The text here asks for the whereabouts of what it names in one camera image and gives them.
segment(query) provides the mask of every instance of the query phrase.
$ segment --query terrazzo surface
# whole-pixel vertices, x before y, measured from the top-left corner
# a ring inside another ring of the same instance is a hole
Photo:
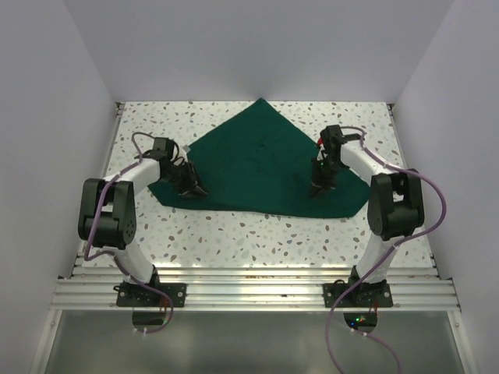
[[[115,139],[108,173],[133,162],[135,131],[190,144],[251,105],[237,102],[128,102]],[[355,125],[368,132],[366,145],[402,165],[385,103],[271,102],[312,139],[326,125]],[[151,147],[137,137],[143,150]],[[156,265],[178,267],[353,266],[366,248],[367,205],[349,219],[306,219],[261,213],[195,211],[162,206],[148,189],[136,196],[136,239]],[[392,263],[432,267],[426,238],[404,244]],[[84,266],[113,266],[106,256]]]

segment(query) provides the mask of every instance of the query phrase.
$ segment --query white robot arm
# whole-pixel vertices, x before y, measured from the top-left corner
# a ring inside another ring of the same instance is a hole
[[[312,160],[311,197],[333,189],[336,174],[344,168],[351,168],[370,185],[367,220],[371,236],[362,258],[352,270],[349,284],[367,274],[397,240],[411,235],[424,223],[420,179],[406,173],[390,171],[385,167],[387,161],[376,155],[378,160],[383,161],[376,162],[365,152],[359,140],[359,134],[344,135],[339,125],[328,126],[320,133],[319,154],[317,159]],[[393,251],[354,290],[350,306],[369,307],[374,301],[379,301],[381,295],[391,294],[386,278],[395,253],[396,251]],[[383,298],[382,301],[382,305],[391,306],[391,298]]]
[[[193,163],[187,160],[178,144],[168,138],[154,138],[153,148],[143,154],[140,162],[121,174],[87,179],[83,184],[78,233],[81,239],[89,240],[94,227],[94,237],[90,238],[92,246],[114,256],[120,270],[125,270],[123,283],[115,288],[125,299],[121,305],[117,302],[118,306],[154,306],[159,303],[154,292],[145,291],[134,281],[161,288],[154,265],[135,240],[135,195],[158,181],[172,183],[180,196],[207,195]],[[106,185],[110,187],[97,213]]]

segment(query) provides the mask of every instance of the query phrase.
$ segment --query black mounting plate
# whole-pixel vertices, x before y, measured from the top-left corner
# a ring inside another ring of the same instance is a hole
[[[132,295],[130,292],[127,292],[126,289],[129,289],[130,286],[140,288],[141,293],[137,294],[135,292]],[[185,283],[160,283],[155,288],[167,294],[172,299],[175,308],[183,308],[187,294],[187,285]],[[136,284],[123,282],[115,287],[115,290],[118,292],[118,297],[116,299],[116,306],[118,307],[146,308],[160,306],[160,300],[157,297],[157,294],[146,291]]]
[[[344,292],[350,284],[345,282],[325,283],[322,285],[324,306],[330,308],[334,301]],[[364,301],[355,301],[352,293],[346,295],[338,304],[339,308],[371,308],[374,302],[377,301],[378,308],[391,308],[393,299],[391,298],[390,285],[386,283],[382,292],[372,294],[372,297],[365,298]]]

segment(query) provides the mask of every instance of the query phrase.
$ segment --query metal frame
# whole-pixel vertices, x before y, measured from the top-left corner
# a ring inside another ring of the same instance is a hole
[[[350,268],[207,269],[158,267],[161,282],[187,284],[186,311],[324,312],[322,284],[346,281]],[[112,310],[122,275],[111,267],[76,266],[71,279],[59,280],[51,303],[54,310]],[[435,269],[390,269],[395,307],[386,311],[458,311],[451,280]]]
[[[44,374],[47,368],[48,359],[52,346],[54,345],[55,335],[59,322],[61,321],[62,310],[49,310],[45,320],[44,329],[41,332],[40,342],[34,355],[30,374]]]
[[[480,371],[473,355],[471,344],[466,335],[465,327],[462,323],[460,312],[448,312],[449,322],[451,323],[452,334],[454,335],[455,345],[461,358],[462,367],[465,374],[478,374]]]

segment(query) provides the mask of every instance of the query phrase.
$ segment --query gray floor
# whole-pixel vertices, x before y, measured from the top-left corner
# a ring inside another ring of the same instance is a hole
[[[351,334],[337,313],[331,339],[347,373],[396,373],[390,353]],[[325,313],[179,312],[171,326],[133,333],[130,312],[64,312],[48,365],[59,373],[332,373]],[[375,329],[405,374],[462,373],[447,313],[386,312]]]

